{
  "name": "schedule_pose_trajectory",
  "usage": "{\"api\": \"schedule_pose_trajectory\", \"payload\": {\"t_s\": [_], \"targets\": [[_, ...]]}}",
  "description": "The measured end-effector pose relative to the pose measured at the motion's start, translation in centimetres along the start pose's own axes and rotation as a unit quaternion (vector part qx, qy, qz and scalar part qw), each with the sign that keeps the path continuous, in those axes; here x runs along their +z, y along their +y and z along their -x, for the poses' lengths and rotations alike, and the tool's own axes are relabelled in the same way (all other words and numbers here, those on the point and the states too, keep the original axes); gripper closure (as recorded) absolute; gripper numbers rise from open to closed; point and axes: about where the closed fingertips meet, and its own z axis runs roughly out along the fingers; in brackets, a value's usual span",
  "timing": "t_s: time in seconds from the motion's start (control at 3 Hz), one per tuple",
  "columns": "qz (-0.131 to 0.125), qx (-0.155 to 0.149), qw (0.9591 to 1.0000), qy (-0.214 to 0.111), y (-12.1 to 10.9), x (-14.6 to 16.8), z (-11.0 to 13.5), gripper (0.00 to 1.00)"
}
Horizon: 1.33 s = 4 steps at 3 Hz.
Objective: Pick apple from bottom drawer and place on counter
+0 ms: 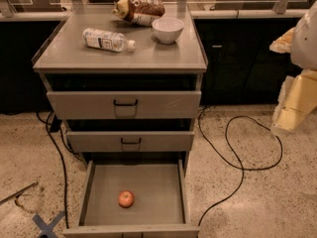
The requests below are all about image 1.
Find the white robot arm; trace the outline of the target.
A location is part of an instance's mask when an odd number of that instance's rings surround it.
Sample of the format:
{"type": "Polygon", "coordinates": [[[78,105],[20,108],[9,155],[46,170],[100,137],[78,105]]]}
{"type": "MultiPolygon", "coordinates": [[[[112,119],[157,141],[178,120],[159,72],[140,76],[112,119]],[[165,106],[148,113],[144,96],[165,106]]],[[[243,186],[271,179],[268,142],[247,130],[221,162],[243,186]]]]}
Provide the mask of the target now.
{"type": "Polygon", "coordinates": [[[275,135],[294,132],[306,116],[317,107],[317,2],[297,25],[271,43],[275,53],[290,53],[291,62],[299,66],[299,75],[283,82],[270,131],[275,135]]]}

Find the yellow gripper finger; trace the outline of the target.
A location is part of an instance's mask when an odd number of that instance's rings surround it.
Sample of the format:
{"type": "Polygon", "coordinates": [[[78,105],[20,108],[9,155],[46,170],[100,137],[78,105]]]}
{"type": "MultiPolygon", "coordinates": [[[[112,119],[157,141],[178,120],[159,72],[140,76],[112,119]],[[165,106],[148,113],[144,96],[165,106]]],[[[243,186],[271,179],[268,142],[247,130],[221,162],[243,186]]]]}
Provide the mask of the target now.
{"type": "Polygon", "coordinates": [[[281,37],[273,41],[270,44],[269,49],[272,52],[279,53],[279,54],[289,53],[291,50],[293,33],[294,33],[294,28],[289,29],[281,37]]]}
{"type": "Polygon", "coordinates": [[[317,71],[303,69],[288,76],[281,86],[270,131],[277,136],[293,133],[317,107],[317,71]]]}

